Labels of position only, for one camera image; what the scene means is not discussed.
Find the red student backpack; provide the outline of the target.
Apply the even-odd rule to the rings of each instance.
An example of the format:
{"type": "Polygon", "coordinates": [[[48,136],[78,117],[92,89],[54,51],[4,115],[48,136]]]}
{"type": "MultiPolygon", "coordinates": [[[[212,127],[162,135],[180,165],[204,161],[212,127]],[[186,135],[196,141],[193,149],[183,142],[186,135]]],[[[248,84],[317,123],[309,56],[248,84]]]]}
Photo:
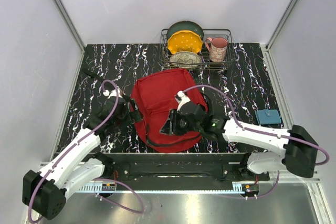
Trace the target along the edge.
{"type": "MultiPolygon", "coordinates": [[[[182,68],[156,72],[136,81],[129,97],[136,101],[143,114],[143,120],[138,123],[131,121],[131,124],[134,125],[142,142],[161,153],[177,153],[193,147],[200,141],[202,137],[199,132],[189,132],[180,136],[160,133],[170,110],[177,109],[178,103],[175,100],[175,95],[194,85],[195,82],[190,73],[182,68]]],[[[102,81],[103,91],[112,91],[117,88],[107,80],[102,81]]],[[[84,127],[94,131],[101,138],[106,138],[116,127],[124,127],[112,125],[100,130],[99,127],[109,119],[113,111],[101,124],[98,124],[97,112],[91,114],[84,127]]]]}

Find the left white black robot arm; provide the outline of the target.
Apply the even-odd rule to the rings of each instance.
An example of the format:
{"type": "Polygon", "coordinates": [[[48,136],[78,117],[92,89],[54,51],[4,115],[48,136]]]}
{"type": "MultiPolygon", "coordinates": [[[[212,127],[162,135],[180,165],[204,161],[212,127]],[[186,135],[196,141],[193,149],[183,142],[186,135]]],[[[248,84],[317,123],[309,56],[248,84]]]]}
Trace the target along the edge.
{"type": "Polygon", "coordinates": [[[91,192],[107,197],[116,189],[117,179],[128,178],[130,165],[117,164],[103,153],[94,153],[83,165],[80,162],[117,127],[142,119],[133,99],[107,92],[105,105],[92,113],[77,136],[52,161],[39,171],[28,171],[23,178],[22,201],[28,207],[28,221],[36,212],[41,218],[54,219],[67,200],[92,180],[100,180],[91,192]]]}

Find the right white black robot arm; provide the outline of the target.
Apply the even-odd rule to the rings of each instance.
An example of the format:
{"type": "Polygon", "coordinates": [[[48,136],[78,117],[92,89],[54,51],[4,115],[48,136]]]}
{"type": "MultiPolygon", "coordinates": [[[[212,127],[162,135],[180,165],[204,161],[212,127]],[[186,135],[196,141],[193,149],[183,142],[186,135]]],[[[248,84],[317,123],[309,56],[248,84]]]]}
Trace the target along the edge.
{"type": "Polygon", "coordinates": [[[293,134],[304,129],[294,126],[292,130],[271,129],[258,125],[235,122],[223,115],[205,112],[200,105],[187,102],[169,112],[160,129],[165,135],[185,135],[199,132],[202,136],[228,143],[237,142],[264,149],[262,153],[246,154],[238,167],[239,176],[250,180],[256,174],[287,170],[303,178],[311,178],[316,166],[317,149],[313,139],[292,140],[293,134]]]}

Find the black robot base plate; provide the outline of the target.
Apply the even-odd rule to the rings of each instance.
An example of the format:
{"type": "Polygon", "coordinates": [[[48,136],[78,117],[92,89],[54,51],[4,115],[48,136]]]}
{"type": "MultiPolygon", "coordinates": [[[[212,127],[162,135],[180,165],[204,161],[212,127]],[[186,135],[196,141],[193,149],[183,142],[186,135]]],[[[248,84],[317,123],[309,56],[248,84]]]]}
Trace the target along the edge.
{"type": "Polygon", "coordinates": [[[269,180],[267,172],[257,175],[247,170],[244,153],[90,153],[83,160],[98,157],[107,163],[108,177],[121,181],[160,176],[201,176],[233,182],[269,180]]]}

